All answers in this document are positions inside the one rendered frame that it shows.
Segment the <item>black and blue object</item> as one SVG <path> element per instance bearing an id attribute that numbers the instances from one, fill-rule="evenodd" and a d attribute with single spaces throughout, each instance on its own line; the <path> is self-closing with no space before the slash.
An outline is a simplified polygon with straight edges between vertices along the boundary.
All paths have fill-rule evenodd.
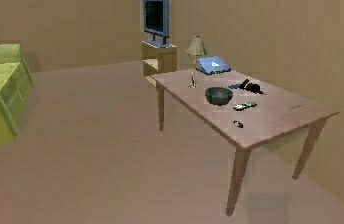
<path id="1" fill-rule="evenodd" d="M 245 79 L 242 83 L 229 85 L 230 89 L 242 89 L 255 94 L 263 94 L 259 84 L 251 83 L 248 79 Z"/>

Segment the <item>dark green bowl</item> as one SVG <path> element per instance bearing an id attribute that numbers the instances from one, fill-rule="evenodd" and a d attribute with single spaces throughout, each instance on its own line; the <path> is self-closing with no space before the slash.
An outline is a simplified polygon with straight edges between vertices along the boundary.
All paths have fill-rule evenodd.
<path id="1" fill-rule="evenodd" d="M 233 92 L 223 87 L 209 87 L 205 90 L 205 97 L 210 104 L 223 106 L 233 98 Z"/>

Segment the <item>brown wooden television stand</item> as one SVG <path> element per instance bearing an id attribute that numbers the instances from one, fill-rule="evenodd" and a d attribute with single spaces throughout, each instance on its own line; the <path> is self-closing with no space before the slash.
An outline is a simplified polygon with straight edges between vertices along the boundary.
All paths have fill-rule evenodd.
<path id="1" fill-rule="evenodd" d="M 144 78 L 156 86 L 154 74 L 174 72 L 177 70 L 177 47 L 168 44 L 161 47 L 154 41 L 143 41 L 141 45 Z"/>

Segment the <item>brown wooden table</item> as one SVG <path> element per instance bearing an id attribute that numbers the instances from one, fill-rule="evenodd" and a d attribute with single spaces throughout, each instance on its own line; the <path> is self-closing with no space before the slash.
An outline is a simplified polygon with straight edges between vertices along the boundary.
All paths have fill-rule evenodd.
<path id="1" fill-rule="evenodd" d="M 209 104 L 205 99 L 207 88 L 228 88 L 229 85 L 240 83 L 248 77 L 236 71 L 221 75 L 198 74 L 195 77 L 196 88 L 188 87 L 190 77 L 189 70 L 152 76 L 156 81 L 158 125 L 162 126 L 164 123 L 164 94 L 169 93 L 235 147 L 226 207 L 228 216 L 234 213 L 253 149 L 306 128 L 308 135 L 292 175 L 293 179 L 298 179 L 327 119 L 339 113 L 336 109 L 330 109 L 311 99 L 255 78 L 251 81 L 260 85 L 263 94 L 253 94 L 236 89 L 233 91 L 233 98 L 227 105 L 215 106 Z M 233 109 L 233 105 L 246 102 L 255 102 L 257 106 L 243 111 Z M 304 105 L 290 110 L 291 107 L 299 104 Z M 234 120 L 242 122 L 244 128 L 235 127 Z"/>

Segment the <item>blue framed television set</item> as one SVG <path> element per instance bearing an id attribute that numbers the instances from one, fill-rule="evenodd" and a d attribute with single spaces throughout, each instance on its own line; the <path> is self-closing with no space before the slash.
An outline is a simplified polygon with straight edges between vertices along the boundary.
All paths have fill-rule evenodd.
<path id="1" fill-rule="evenodd" d="M 169 0 L 143 0 L 144 31 L 152 35 L 146 43 L 168 48 L 169 35 Z"/>

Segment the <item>beige shade table lamp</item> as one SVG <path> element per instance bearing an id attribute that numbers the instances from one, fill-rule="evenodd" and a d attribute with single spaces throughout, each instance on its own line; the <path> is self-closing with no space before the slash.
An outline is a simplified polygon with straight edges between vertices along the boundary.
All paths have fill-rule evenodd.
<path id="1" fill-rule="evenodd" d="M 195 60 L 201 56 L 207 55 L 203 38 L 200 35 L 193 37 L 188 49 L 186 50 L 186 54 L 192 56 Z"/>

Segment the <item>green sofa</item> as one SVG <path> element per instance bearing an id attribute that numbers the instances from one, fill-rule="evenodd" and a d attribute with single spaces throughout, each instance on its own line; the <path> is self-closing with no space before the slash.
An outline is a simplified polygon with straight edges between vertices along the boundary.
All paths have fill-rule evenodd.
<path id="1" fill-rule="evenodd" d="M 0 144 L 13 141 L 34 86 L 19 44 L 0 45 Z"/>

